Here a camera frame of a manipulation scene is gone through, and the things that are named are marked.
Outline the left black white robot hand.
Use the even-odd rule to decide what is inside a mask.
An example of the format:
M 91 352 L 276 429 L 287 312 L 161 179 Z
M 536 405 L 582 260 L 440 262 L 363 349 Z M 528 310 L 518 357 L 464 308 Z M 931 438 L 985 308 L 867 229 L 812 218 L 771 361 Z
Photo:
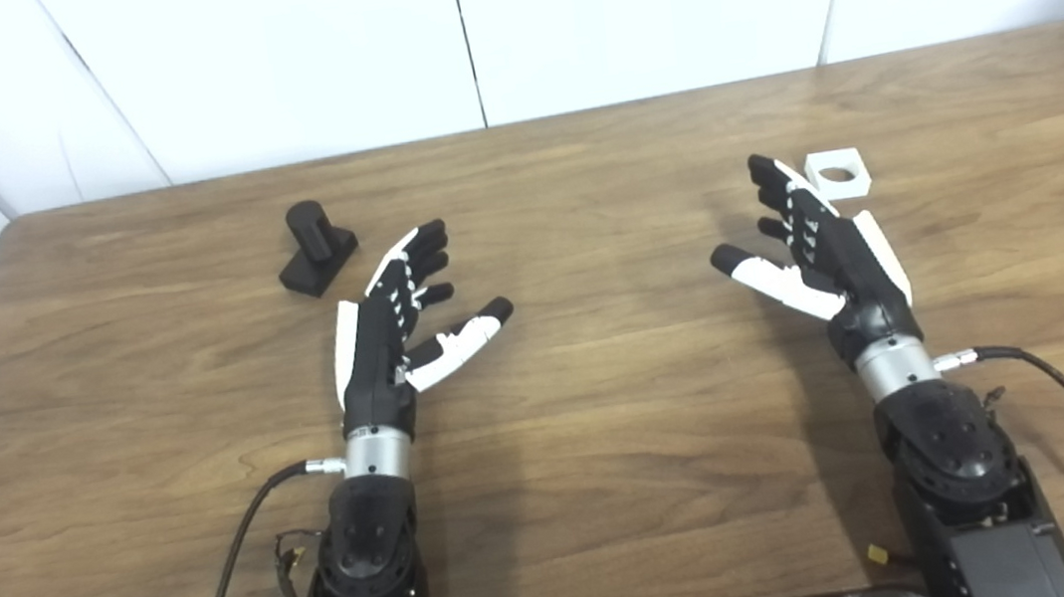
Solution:
M 440 219 L 411 229 L 381 258 L 365 294 L 337 304 L 334 380 L 342 433 L 397 431 L 415 438 L 419 396 L 445 381 L 503 330 L 514 314 L 504 297 L 473 317 L 410 344 L 428 306 L 454 297 L 452 284 L 429 284 L 450 259 Z

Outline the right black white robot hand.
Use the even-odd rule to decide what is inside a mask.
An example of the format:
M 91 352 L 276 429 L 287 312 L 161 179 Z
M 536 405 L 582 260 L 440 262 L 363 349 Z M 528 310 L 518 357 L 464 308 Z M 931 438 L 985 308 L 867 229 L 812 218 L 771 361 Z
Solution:
M 789 262 L 777 265 L 726 243 L 711 252 L 713 268 L 826 321 L 832 350 L 848 366 L 872 344 L 924 339 L 908 273 L 870 211 L 843 216 L 784 161 L 753 154 L 746 163 L 757 198 L 774 213 L 757 220 L 757 230 L 782 242 Z

